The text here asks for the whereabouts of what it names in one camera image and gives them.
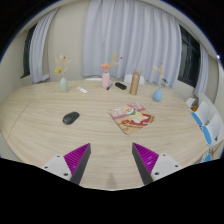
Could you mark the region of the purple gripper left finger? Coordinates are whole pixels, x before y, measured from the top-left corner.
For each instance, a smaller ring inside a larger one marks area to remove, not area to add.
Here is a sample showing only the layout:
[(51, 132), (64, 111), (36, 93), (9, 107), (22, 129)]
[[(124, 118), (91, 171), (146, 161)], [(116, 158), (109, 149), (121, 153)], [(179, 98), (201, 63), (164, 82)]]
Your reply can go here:
[(42, 169), (79, 185), (91, 154), (89, 143), (66, 155), (57, 154)]

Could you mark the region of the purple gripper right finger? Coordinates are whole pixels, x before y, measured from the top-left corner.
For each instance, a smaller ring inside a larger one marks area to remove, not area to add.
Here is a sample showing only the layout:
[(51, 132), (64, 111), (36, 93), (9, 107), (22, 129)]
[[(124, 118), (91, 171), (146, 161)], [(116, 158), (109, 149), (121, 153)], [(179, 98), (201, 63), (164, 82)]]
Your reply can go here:
[(157, 154), (137, 143), (132, 144), (132, 154), (145, 185), (182, 169), (182, 166), (168, 154)]

